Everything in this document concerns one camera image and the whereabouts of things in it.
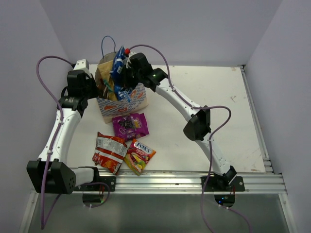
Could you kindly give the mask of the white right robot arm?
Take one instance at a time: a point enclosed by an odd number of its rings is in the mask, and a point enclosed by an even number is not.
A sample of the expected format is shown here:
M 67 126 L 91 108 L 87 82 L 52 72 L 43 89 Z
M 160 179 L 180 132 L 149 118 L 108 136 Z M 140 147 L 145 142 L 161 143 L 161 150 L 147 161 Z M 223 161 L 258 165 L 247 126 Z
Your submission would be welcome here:
M 228 110 L 228 108 L 225 106 L 201 107 L 191 101 L 172 83 L 170 72 L 152 68 L 143 53 L 130 53 L 126 67 L 135 81 L 165 98 L 184 117 L 187 122 L 183 129 L 184 135 L 202 149 L 210 162 L 207 184 L 224 191 L 231 188 L 237 172 L 226 160 L 214 140 L 214 134 L 220 128 L 212 130 L 210 127 L 211 109 Z

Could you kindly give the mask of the blue Doritos bag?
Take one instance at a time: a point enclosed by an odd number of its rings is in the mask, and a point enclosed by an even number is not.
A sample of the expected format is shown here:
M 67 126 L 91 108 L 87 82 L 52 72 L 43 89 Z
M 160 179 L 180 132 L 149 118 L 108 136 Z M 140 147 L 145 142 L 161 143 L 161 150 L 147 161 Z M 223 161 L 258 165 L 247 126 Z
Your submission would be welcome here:
M 130 94 L 133 91 L 133 88 L 130 87 L 129 84 L 126 84 L 126 62 L 127 62 L 127 55 L 125 53 L 124 46 L 121 46 L 120 49 L 114 56 L 112 61 L 112 68 L 110 73 L 110 77 L 113 80 L 114 87 L 113 92 L 118 101 L 123 99 L 128 99 L 130 101 Z

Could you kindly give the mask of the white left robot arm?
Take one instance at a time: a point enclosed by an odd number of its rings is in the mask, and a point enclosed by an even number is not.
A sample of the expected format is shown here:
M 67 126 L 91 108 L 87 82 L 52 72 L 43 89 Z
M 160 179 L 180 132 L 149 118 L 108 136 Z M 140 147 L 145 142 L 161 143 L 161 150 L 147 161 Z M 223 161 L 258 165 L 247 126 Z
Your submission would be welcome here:
M 74 68 L 67 74 L 68 85 L 59 99 L 55 123 L 46 146 L 35 161 L 26 167 L 37 193 L 71 194 L 78 186 L 97 190 L 101 178 L 97 168 L 67 166 L 67 156 L 73 134 L 88 100 L 98 96 L 98 88 L 88 68 Z

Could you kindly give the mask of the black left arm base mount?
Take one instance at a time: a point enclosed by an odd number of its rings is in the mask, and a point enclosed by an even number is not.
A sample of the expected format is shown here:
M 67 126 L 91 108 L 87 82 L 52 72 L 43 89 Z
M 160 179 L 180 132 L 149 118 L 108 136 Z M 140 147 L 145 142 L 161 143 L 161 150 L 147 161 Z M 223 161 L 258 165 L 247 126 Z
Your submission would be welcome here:
M 84 166 L 72 171 L 76 176 L 74 191 L 115 191 L 116 176 L 102 176 L 97 167 Z

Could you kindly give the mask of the brown Kettle chips bag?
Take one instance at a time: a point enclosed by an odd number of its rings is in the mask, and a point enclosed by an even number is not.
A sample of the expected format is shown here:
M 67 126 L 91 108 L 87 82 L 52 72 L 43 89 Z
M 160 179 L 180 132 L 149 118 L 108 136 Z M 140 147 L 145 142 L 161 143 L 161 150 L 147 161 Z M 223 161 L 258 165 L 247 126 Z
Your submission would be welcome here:
M 105 79 L 100 79 L 98 88 L 101 92 L 100 97 L 102 99 L 111 100 L 111 101 L 116 100 L 116 96 L 114 93 L 114 86 L 112 82 L 105 80 Z

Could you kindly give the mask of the purple candy bag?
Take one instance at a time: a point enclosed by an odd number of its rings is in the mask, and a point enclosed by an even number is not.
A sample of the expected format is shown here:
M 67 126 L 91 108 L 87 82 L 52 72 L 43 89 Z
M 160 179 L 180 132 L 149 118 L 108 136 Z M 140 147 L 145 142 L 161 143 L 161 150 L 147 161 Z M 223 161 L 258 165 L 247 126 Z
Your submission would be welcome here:
M 141 138 L 149 134 L 144 113 L 113 117 L 112 125 L 115 136 L 123 138 L 125 141 Z

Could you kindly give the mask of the tan kraft snack bag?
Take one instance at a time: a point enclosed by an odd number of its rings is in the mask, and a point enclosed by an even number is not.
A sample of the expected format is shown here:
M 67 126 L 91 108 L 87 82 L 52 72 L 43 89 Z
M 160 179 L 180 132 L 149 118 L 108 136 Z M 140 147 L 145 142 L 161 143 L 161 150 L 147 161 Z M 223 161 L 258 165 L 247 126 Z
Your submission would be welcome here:
M 99 62 L 97 69 L 96 69 L 96 72 L 95 72 L 95 81 L 96 81 L 97 87 L 100 83 L 100 79 L 108 80 L 108 81 L 112 82 L 113 86 L 114 86 L 114 81 L 110 75 L 110 71 L 112 69 L 112 63 L 113 63 L 113 59 L 108 60 L 106 58 L 102 59 Z

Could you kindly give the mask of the blue checkered paper bag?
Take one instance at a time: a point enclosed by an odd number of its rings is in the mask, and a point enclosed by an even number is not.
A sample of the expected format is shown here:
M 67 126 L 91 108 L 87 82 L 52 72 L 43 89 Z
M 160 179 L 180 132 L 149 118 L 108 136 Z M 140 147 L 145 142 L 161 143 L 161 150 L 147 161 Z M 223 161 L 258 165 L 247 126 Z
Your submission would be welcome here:
M 114 59 L 119 49 L 116 47 L 116 42 L 111 36 L 104 36 L 101 40 L 101 59 Z M 123 99 L 121 101 L 105 100 L 100 97 L 100 94 L 97 97 L 97 103 L 105 123 L 111 122 L 113 117 L 133 113 L 148 105 L 146 90 L 141 83 L 133 87 L 133 91 L 129 96 L 129 102 L 128 99 Z

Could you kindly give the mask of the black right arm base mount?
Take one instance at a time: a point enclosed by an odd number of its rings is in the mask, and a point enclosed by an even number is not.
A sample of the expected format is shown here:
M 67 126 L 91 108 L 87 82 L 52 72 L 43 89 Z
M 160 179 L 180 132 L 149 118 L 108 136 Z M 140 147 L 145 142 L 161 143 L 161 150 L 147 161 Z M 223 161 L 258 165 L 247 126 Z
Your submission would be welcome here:
M 227 173 L 218 175 L 212 172 L 208 178 L 207 184 L 204 183 L 207 176 L 200 177 L 201 186 L 205 192 L 225 192 L 225 191 L 245 191 L 244 181 L 242 176 L 238 176 L 234 168 L 230 168 Z

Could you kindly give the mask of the colourful Fox's candy bag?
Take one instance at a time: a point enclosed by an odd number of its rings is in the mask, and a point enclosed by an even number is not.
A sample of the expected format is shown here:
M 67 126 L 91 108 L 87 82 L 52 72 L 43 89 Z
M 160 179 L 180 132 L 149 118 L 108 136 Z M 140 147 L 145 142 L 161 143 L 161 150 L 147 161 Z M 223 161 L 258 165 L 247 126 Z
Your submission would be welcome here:
M 124 161 L 139 176 L 155 154 L 155 150 L 133 139 L 124 157 Z

